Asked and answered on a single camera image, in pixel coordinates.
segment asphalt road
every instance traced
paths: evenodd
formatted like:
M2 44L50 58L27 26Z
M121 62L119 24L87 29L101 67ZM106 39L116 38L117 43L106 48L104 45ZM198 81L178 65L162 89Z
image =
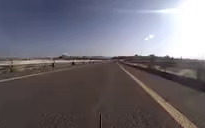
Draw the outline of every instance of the asphalt road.
M0 83L0 128L178 128L117 64Z

